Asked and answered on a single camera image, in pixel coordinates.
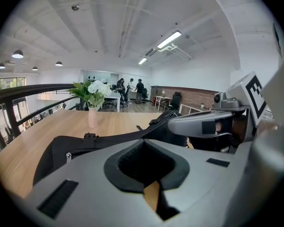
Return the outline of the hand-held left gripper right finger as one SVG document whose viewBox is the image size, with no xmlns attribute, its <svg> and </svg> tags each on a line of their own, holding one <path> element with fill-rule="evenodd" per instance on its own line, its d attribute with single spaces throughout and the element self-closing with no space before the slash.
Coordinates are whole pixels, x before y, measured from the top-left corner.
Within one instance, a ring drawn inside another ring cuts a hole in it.
<svg viewBox="0 0 284 227">
<path fill-rule="evenodd" d="M 168 216 L 225 217 L 242 176 L 242 147 L 235 154 L 188 149 L 158 140 L 145 140 L 166 163 L 155 161 L 167 175 L 160 181 Z"/>
</svg>

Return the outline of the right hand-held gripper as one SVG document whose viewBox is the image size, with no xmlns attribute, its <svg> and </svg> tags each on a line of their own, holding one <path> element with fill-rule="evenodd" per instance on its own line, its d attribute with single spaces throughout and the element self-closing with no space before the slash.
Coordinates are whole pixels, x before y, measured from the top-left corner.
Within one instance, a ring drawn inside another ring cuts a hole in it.
<svg viewBox="0 0 284 227">
<path fill-rule="evenodd" d="M 245 115 L 247 127 L 244 141 L 254 139 L 267 103 L 262 94 L 262 84 L 255 72 L 246 75 L 225 92 L 214 95 L 213 110 L 231 112 L 233 117 Z M 204 111 L 179 116 L 168 121 L 168 129 L 177 135 L 188 137 L 214 137 L 216 112 Z"/>
</svg>

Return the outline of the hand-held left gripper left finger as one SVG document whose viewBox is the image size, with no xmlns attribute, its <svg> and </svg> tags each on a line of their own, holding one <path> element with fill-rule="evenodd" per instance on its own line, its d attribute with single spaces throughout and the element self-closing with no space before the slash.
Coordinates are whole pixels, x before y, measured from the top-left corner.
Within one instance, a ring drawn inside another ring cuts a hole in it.
<svg viewBox="0 0 284 227">
<path fill-rule="evenodd" d="M 84 154 L 38 184 L 22 203 L 22 210 L 42 227 L 155 227 L 162 219 L 146 202 L 143 185 L 118 169 L 120 156 L 143 140 L 133 140 Z"/>
</svg>

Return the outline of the person's right hand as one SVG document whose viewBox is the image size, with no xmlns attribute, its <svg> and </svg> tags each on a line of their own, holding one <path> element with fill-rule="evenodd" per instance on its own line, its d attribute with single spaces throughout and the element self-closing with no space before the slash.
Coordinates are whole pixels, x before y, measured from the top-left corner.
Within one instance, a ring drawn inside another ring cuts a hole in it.
<svg viewBox="0 0 284 227">
<path fill-rule="evenodd" d="M 242 143 L 245 139 L 247 120 L 245 115 L 218 120 L 215 122 L 215 131 L 217 133 L 230 132 L 235 140 Z"/>
</svg>

